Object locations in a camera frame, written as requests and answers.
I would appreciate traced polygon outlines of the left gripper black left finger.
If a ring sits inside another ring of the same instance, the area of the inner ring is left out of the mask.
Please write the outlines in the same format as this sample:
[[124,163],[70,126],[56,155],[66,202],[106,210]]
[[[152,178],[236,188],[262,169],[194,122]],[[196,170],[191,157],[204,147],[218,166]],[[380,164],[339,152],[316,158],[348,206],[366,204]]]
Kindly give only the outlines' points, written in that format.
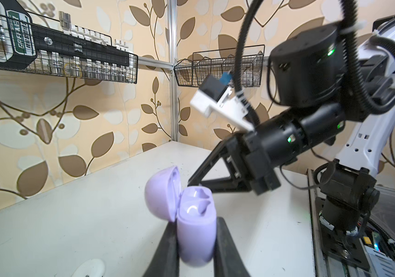
[[178,253],[177,225],[175,222],[169,222],[143,277],[178,276],[180,276],[180,257]]

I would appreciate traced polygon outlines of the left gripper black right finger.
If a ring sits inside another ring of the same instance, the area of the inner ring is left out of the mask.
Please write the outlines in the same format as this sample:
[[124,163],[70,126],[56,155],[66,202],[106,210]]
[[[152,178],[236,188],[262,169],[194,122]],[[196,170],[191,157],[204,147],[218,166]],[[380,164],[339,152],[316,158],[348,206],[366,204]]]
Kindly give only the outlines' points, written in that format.
[[226,221],[222,217],[217,217],[217,236],[213,262],[215,277],[250,277]]

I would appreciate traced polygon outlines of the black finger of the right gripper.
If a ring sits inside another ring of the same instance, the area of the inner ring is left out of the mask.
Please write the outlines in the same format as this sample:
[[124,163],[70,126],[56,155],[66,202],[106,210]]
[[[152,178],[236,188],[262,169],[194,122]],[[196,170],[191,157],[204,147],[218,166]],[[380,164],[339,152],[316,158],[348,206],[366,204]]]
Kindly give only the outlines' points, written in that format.
[[201,186],[212,193],[252,191],[241,135],[219,142],[188,180],[188,187]]

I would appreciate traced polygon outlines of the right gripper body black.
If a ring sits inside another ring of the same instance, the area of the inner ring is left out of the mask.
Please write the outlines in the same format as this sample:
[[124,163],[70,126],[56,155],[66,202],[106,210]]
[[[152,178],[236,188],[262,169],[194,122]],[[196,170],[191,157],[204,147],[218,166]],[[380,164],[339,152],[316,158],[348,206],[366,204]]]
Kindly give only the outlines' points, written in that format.
[[225,192],[261,195],[281,187],[275,169],[291,161],[291,144],[280,131],[235,133],[225,139],[225,165],[230,177]]

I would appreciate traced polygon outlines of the purple round earbud case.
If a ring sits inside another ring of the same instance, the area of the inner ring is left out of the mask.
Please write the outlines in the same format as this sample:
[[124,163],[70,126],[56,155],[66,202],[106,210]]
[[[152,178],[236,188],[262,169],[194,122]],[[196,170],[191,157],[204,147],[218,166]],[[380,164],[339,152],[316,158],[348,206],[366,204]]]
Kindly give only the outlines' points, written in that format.
[[217,237],[217,212],[209,188],[182,188],[177,166],[154,174],[145,186],[145,203],[155,217],[177,224],[179,256],[192,267],[212,260]]

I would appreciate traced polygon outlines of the white round earbud case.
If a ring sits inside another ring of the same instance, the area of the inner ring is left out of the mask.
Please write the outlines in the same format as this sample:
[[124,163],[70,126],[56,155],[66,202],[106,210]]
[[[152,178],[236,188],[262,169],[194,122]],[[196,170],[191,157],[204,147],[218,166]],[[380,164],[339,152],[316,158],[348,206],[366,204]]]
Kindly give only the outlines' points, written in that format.
[[106,271],[105,262],[101,259],[90,259],[81,264],[72,277],[103,277]]

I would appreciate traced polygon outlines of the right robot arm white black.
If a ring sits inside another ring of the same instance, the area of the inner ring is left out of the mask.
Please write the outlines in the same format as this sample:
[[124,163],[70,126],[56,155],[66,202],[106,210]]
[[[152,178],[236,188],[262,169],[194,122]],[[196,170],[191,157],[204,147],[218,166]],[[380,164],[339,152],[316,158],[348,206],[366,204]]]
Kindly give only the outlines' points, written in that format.
[[280,186],[275,168],[321,143],[332,145],[347,121],[379,119],[362,148],[327,160],[316,181],[327,196],[321,224],[345,238],[361,237],[379,199],[377,156],[395,126],[395,16],[380,19],[367,45],[359,46],[357,2],[341,1],[341,21],[275,47],[267,76],[274,76],[278,91],[271,101],[285,111],[261,122],[241,83],[247,34],[261,4],[253,1],[244,18],[233,71],[207,76],[191,100],[202,114],[219,113],[238,131],[215,147],[188,184],[214,193],[274,190]]

